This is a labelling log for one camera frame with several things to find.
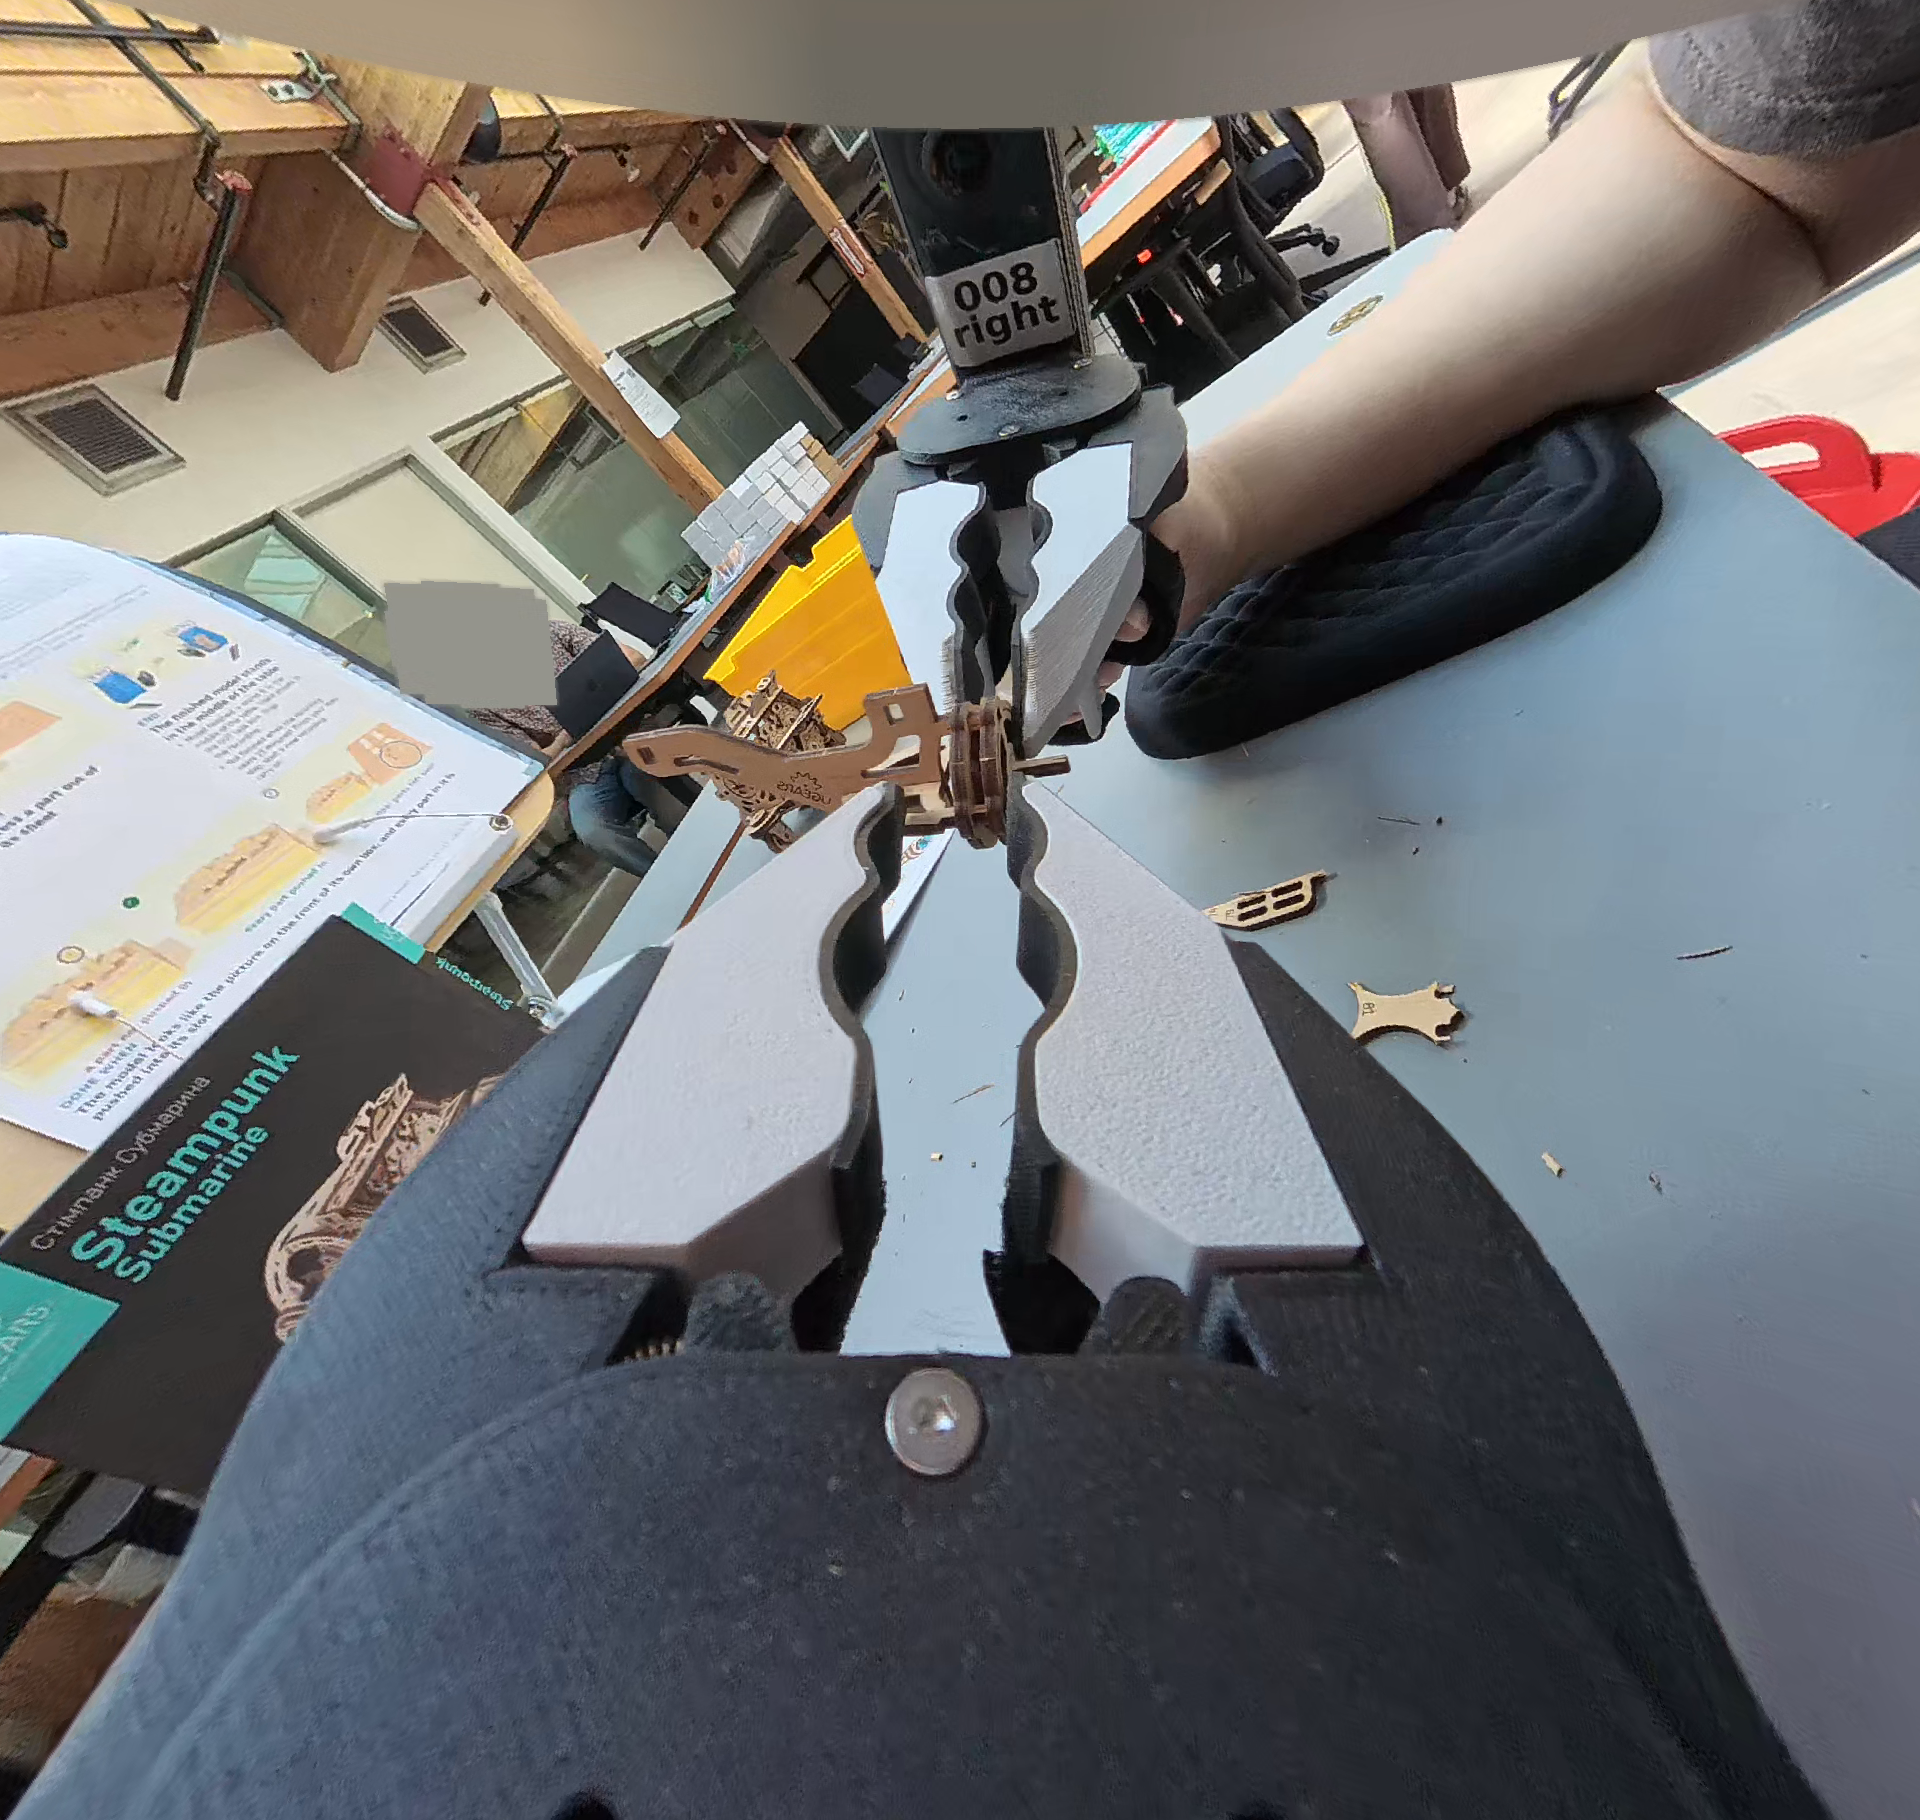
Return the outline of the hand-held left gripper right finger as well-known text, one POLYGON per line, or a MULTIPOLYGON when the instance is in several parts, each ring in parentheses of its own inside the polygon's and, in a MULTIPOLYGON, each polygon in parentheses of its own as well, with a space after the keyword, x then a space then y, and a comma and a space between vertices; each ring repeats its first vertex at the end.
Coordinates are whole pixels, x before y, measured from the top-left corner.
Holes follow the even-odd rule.
POLYGON ((1049 787, 1021 790, 1009 851, 1040 1013, 1019 1049, 1002 1308, 1357 1260, 1357 1219, 1243 975, 1255 952, 1049 787))

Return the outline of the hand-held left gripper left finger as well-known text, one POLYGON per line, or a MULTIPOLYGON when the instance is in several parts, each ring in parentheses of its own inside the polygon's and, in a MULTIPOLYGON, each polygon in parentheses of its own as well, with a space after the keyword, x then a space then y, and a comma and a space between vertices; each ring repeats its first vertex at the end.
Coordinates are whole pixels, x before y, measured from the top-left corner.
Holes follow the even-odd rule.
POLYGON ((882 1223, 859 1013, 885 969, 900 789, 869 787, 664 951, 522 1246, 699 1286, 760 1279, 842 1319, 882 1223))

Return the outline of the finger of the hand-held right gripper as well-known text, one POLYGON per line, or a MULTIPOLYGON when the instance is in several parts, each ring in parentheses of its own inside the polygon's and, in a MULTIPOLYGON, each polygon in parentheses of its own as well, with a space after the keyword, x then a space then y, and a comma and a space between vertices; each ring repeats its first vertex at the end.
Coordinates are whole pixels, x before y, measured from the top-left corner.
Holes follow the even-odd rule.
POLYGON ((1032 549, 1017 575, 1014 726, 1046 744, 1080 720, 1101 735, 1101 679, 1142 597, 1134 441, 1103 441, 1045 465, 1027 488, 1032 549))
POLYGON ((990 492, 977 481, 872 478, 871 566, 910 684, 941 716, 995 689, 990 492))

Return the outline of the wooden model part assembly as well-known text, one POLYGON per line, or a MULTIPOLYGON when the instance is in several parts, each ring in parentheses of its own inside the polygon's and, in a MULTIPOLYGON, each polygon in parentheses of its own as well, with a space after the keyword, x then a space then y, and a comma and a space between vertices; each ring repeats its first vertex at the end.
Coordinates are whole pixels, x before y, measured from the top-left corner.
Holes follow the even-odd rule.
POLYGON ((1005 842, 1019 779, 1070 775, 1064 753, 1021 756, 1005 700, 941 714, 924 686, 867 698, 871 738, 822 752, 781 752, 718 727, 667 727, 627 736, 624 759, 652 779, 699 777, 732 782, 750 801, 835 812, 864 789, 889 782, 904 799, 905 827, 956 830, 973 848, 1005 842))

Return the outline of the person's right forearm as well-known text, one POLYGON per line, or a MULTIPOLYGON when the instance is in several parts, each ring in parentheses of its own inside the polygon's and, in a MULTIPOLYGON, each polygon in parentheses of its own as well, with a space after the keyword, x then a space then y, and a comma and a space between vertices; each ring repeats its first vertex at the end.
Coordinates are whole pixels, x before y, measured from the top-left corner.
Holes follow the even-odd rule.
POLYGON ((1206 450, 1227 589, 1564 409, 1710 370, 1884 254, 1833 160, 1710 142, 1651 81, 1546 149, 1260 415, 1206 450))

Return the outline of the assembled wooden model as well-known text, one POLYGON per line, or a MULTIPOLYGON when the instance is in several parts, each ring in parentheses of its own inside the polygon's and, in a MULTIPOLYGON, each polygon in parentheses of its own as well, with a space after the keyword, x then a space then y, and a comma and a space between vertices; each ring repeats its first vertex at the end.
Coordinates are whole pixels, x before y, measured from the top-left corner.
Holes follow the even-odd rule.
MULTIPOLYGON (((846 744, 846 735, 824 720, 819 698, 786 693, 773 672, 750 695, 732 698, 723 712, 723 727, 773 753, 822 753, 846 744)), ((786 801, 757 793, 730 777, 715 779, 713 789, 739 812, 741 833, 757 840, 769 854, 784 851, 798 838, 788 824, 786 801)))

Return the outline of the black model kit box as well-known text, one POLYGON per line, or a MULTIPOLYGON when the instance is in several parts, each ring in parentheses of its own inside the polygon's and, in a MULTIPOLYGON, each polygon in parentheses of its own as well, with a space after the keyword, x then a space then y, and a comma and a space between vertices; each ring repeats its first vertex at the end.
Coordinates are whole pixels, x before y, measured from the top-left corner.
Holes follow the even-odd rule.
POLYGON ((323 921, 4 1240, 4 1450, 204 1494, 367 1221, 541 1037, 323 921))

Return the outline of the person's right hand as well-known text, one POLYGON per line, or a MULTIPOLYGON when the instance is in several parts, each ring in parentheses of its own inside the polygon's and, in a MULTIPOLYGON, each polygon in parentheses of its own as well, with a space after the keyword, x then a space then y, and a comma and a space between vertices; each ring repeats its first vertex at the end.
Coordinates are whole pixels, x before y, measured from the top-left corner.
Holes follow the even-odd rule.
POLYGON ((1234 586, 1287 560, 1285 478, 1270 461, 1273 452, 1253 436, 1212 441, 1190 457, 1184 495, 1152 527, 1182 575, 1175 637, 1190 634, 1234 586))

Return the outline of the yellow plastic bin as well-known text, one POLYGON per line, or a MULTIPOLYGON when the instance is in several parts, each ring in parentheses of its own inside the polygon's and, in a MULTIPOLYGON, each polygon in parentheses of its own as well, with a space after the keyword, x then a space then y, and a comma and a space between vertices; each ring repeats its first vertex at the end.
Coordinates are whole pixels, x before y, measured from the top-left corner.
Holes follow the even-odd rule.
POLYGON ((805 566, 781 575, 707 679, 746 697, 768 676, 798 700, 816 698, 835 730, 859 721, 871 695, 907 689, 907 668, 852 518, 816 544, 805 566))

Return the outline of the stack of small white boxes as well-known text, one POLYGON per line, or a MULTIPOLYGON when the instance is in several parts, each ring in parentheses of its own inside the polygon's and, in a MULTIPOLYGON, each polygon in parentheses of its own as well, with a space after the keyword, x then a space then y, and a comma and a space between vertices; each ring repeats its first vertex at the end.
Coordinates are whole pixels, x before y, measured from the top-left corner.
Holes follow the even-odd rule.
POLYGON ((682 540, 719 575, 727 560, 754 560, 803 527, 839 481, 828 448, 796 421, 683 529, 682 540))

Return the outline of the slotted flat wooden piece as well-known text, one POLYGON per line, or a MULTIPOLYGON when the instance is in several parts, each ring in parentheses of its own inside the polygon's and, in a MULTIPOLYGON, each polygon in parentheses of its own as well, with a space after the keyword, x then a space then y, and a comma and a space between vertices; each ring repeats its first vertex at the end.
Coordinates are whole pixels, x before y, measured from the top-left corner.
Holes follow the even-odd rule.
POLYGON ((1265 934, 1283 923, 1308 919, 1321 905, 1331 872, 1299 872, 1269 887, 1232 895, 1204 909, 1206 919, 1240 936, 1265 934))

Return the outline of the star-shaped flat wooden piece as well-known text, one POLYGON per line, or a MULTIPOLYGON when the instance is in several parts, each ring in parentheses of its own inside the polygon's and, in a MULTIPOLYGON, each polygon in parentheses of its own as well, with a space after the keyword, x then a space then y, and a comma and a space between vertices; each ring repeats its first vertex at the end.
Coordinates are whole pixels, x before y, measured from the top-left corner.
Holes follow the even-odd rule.
POLYGON ((1357 1042, 1402 1035, 1447 1047, 1466 1021, 1453 998, 1453 985, 1427 983, 1412 992, 1375 992, 1352 981, 1351 992, 1357 998, 1351 1039, 1357 1042))

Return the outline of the black quilted wrist rest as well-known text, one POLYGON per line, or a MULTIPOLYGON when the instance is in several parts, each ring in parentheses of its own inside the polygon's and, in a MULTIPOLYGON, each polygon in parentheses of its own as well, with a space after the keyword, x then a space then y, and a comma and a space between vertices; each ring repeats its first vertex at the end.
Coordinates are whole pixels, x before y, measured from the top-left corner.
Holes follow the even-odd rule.
POLYGON ((1153 759, 1195 759, 1373 695, 1584 595, 1661 515, 1620 412, 1549 417, 1404 510, 1234 586, 1130 676, 1129 730, 1153 759))

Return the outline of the white instruction booklet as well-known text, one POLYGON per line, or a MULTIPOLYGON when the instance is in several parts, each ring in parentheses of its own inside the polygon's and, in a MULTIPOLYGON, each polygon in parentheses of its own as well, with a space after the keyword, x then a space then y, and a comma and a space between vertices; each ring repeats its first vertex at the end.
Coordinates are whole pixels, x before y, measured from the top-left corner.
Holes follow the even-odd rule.
POLYGON ((220 587, 2 556, 4 1122, 92 1149, 317 923, 428 938, 544 771, 220 587))

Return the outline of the red plastic item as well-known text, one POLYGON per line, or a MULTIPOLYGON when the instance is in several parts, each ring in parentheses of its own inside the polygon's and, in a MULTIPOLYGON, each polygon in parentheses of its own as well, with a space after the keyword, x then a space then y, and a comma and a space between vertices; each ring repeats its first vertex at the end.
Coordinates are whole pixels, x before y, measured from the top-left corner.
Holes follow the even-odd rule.
POLYGON ((1719 438, 1848 538, 1918 505, 1918 455, 1877 452, 1836 417, 1782 415, 1719 438))

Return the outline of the person's grey sweater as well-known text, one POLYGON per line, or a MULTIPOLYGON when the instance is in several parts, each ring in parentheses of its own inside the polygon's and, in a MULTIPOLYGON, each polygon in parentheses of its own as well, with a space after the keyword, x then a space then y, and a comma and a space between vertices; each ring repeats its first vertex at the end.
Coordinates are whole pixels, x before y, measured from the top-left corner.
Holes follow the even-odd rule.
POLYGON ((1718 149, 1836 160, 1918 127, 1918 0, 1802 0, 1656 33, 1648 56, 1718 149))

